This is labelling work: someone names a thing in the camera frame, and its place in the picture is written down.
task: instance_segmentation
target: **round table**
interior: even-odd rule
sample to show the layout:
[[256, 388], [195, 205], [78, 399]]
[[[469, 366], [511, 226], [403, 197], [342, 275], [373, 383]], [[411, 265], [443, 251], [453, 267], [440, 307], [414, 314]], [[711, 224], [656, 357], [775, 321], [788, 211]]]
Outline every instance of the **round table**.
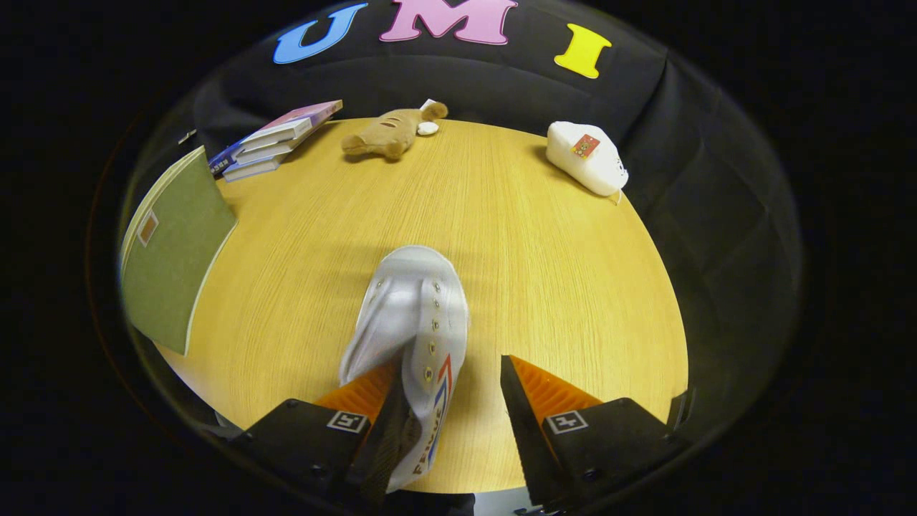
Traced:
[[503, 354], [666, 420], [688, 385], [684, 330], [626, 195], [590, 193], [547, 161], [542, 136], [456, 120], [399, 162], [346, 157], [340, 141], [367, 123], [326, 123], [278, 170], [218, 181], [238, 226], [201, 290], [187, 356], [160, 347], [191, 389], [248, 428], [287, 398], [337, 388], [377, 264], [422, 244], [455, 265], [470, 332], [436, 467], [409, 489], [525, 484]]

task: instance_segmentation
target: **letter i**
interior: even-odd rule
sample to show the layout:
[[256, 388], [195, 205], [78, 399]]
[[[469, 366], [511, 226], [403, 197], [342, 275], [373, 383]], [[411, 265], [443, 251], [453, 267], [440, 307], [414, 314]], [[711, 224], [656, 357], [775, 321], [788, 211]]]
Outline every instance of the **letter i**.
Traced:
[[599, 54], [603, 48], [611, 47], [612, 43], [585, 27], [568, 23], [567, 28], [573, 31], [573, 39], [563, 55], [554, 57], [554, 62], [580, 75], [595, 79], [599, 76], [599, 71], [595, 69]]

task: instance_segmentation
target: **book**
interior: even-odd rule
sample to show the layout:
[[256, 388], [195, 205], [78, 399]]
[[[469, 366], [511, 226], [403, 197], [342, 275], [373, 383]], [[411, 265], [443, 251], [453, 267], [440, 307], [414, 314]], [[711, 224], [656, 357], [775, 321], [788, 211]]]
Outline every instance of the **book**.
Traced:
[[236, 163], [225, 169], [223, 178], [226, 179], [227, 183], [232, 183], [233, 181], [238, 181], [245, 177], [277, 170], [277, 167], [281, 166], [281, 162], [286, 156], [287, 153], [284, 153], [276, 156], [268, 156], [249, 163]]
[[119, 254], [125, 312], [138, 331], [188, 353], [197, 298], [236, 224], [203, 146], [166, 169], [140, 201]]
[[[295, 147], [295, 145], [302, 142], [305, 137], [311, 134], [318, 126], [329, 120], [331, 116], [337, 113], [342, 107], [344, 107], [344, 102], [338, 99], [294, 109], [274, 119], [271, 123], [256, 130], [242, 140], [226, 147], [216, 156], [211, 158], [209, 161], [210, 172], [213, 175], [224, 172], [227, 168], [238, 162], [237, 158], [243, 152], [263, 149], [282, 142], [295, 142], [293, 145], [293, 147]], [[276, 150], [283, 151], [282, 148], [283, 147], [279, 147]], [[260, 157], [263, 158], [267, 155], [273, 154], [262, 152]]]
[[317, 128], [318, 126], [313, 126], [311, 129], [303, 133], [302, 136], [295, 140], [281, 141], [280, 143], [274, 143], [273, 145], [242, 151], [239, 154], [236, 154], [236, 165], [243, 165], [246, 163], [255, 162], [263, 158], [270, 158], [271, 156], [287, 154], [295, 149], [297, 145], [302, 143], [303, 140], [308, 138], [308, 136], [312, 134], [312, 132]]

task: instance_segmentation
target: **letter m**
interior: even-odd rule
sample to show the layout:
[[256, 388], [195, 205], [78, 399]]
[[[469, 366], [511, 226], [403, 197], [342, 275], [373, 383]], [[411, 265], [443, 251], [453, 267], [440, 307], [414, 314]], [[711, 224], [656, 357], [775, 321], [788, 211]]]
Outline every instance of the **letter m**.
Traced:
[[452, 7], [446, 0], [393, 0], [398, 14], [388, 32], [379, 36], [382, 41], [404, 41], [420, 36], [414, 28], [420, 18], [434, 38], [441, 38], [461, 20], [467, 19], [465, 28], [456, 31], [456, 38], [473, 43], [505, 45], [503, 20], [506, 13], [518, 6], [513, 0], [467, 0]]

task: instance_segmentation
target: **white sneaker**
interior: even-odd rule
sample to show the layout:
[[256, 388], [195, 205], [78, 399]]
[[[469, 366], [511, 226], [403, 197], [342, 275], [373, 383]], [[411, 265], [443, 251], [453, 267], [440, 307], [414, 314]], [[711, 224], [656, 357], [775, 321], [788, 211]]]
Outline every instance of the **white sneaker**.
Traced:
[[439, 252], [412, 245], [379, 263], [341, 361], [341, 385], [402, 349], [402, 382], [420, 421], [420, 439], [392, 471], [392, 492], [429, 471], [459, 369], [465, 361], [469, 310], [455, 267]]

